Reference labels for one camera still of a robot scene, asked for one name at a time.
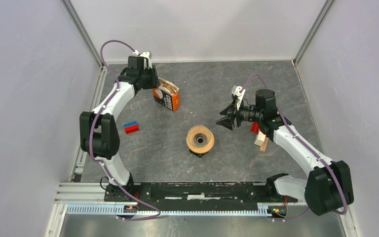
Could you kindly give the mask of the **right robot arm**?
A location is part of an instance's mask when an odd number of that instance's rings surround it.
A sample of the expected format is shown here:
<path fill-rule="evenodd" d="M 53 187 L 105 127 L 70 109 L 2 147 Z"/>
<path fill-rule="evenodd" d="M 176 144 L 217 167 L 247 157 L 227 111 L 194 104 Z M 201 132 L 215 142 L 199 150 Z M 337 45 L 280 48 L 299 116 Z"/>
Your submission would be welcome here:
<path fill-rule="evenodd" d="M 305 201 L 309 210 L 317 216 L 329 212 L 345 215 L 354 202 L 350 167 L 343 161 L 333 161 L 306 141 L 292 123 L 278 110 L 275 93 L 260 89 L 255 104 L 244 105 L 245 89 L 234 86 L 232 102 L 220 112 L 216 122 L 230 130 L 241 123 L 256 122 L 260 132 L 285 150 L 302 168 L 307 179 L 297 179 L 286 173 L 267 179 L 265 195 L 271 201 L 284 196 Z"/>

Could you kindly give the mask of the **dark glass carafe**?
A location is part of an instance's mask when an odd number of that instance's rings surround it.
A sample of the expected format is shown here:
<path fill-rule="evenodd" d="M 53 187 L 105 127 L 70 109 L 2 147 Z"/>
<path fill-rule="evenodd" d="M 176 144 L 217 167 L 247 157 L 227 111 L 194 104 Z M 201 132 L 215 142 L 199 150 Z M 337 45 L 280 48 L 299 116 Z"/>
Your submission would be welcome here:
<path fill-rule="evenodd" d="M 206 153 L 201 153 L 201 154 L 200 154 L 200 153 L 195 153 L 195 152 L 193 152 L 193 151 L 190 151 L 190 153 L 191 153 L 192 155 L 198 157 L 198 158 L 202 158 L 204 155 L 208 154 L 208 152 L 206 152 Z"/>

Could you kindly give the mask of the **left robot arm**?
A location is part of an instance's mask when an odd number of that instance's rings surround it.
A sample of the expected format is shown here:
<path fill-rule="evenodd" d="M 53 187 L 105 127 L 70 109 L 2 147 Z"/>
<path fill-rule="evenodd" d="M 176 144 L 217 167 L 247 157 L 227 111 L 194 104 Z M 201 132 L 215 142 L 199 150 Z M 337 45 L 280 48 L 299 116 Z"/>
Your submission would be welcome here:
<path fill-rule="evenodd" d="M 81 149 L 100 164 L 109 183 L 117 186 L 116 194 L 123 201 L 135 196 L 135 187 L 118 153 L 120 137 L 115 120 L 138 91 L 159 86 L 151 53 L 129 56 L 127 67 L 121 71 L 108 96 L 92 111 L 79 116 Z"/>

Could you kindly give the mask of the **clear glass dripper cone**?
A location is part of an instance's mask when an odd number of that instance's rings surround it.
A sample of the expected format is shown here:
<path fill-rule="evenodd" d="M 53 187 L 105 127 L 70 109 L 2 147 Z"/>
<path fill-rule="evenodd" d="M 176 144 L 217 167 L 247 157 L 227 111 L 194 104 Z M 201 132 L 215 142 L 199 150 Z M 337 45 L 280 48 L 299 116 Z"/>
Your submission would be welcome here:
<path fill-rule="evenodd" d="M 190 130 L 189 141 L 196 148 L 206 147 L 211 140 L 211 132 L 204 126 L 196 126 Z"/>

